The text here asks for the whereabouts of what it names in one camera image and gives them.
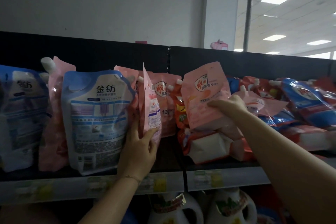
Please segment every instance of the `price label strip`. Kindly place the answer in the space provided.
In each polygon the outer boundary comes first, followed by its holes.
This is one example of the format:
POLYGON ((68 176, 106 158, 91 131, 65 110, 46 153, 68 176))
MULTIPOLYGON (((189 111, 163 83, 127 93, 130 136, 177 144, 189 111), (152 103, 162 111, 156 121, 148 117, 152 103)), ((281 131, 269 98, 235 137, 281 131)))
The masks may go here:
POLYGON ((195 171, 195 186, 202 188, 221 188, 224 187, 221 171, 195 171))
POLYGON ((16 200, 21 203, 34 203, 53 199, 54 180, 32 180, 17 182, 16 200))
POLYGON ((116 180, 116 176, 94 176, 88 177, 87 195, 89 197, 100 197, 109 188, 112 187, 116 180))
POLYGON ((167 191, 167 179, 165 174, 149 174, 141 182, 137 192, 145 193, 163 193, 167 191))

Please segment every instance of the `window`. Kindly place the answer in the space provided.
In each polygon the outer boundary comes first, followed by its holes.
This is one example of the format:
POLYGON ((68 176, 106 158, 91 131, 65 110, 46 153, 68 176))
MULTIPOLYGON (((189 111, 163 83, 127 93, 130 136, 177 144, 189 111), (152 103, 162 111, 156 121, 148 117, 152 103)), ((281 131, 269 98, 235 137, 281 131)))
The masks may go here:
POLYGON ((309 56, 305 56, 305 57, 307 57, 307 58, 318 58, 318 59, 330 59, 330 52, 319 53, 319 54, 309 55, 309 56))

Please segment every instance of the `white detergent pouch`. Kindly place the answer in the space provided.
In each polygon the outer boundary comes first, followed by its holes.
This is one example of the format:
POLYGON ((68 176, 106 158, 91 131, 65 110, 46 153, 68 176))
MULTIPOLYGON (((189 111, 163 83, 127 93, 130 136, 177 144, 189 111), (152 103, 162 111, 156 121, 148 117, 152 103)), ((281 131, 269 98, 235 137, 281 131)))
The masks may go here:
POLYGON ((89 175, 117 166, 134 97, 119 71, 65 73, 61 102, 72 168, 89 175))
POLYGON ((47 105, 48 89, 38 72, 0 65, 0 156, 5 172, 33 164, 47 105))

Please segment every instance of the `bracelet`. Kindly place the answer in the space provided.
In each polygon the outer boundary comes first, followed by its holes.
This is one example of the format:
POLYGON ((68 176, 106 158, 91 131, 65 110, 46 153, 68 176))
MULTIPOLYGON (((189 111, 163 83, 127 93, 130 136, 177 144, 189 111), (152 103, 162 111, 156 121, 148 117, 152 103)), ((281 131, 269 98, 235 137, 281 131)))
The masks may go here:
POLYGON ((131 178, 131 179, 134 179, 138 183, 138 187, 140 186, 141 180, 138 179, 138 178, 135 178, 135 177, 133 177, 131 175, 126 175, 126 176, 124 176, 122 178, 131 178))

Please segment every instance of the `detergent bottle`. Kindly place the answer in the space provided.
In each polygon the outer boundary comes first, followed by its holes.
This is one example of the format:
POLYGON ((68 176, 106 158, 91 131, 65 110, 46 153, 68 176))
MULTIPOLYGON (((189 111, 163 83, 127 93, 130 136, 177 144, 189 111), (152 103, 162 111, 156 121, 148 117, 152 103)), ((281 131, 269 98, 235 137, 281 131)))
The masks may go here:
POLYGON ((152 212, 148 224, 189 224, 183 209, 196 214, 196 224, 203 224, 203 213, 196 200, 188 193, 165 193, 150 196, 152 212))
POLYGON ((255 224, 257 209, 253 200, 239 188, 219 189, 212 201, 206 224, 255 224), (247 207, 247 217, 243 209, 247 207))

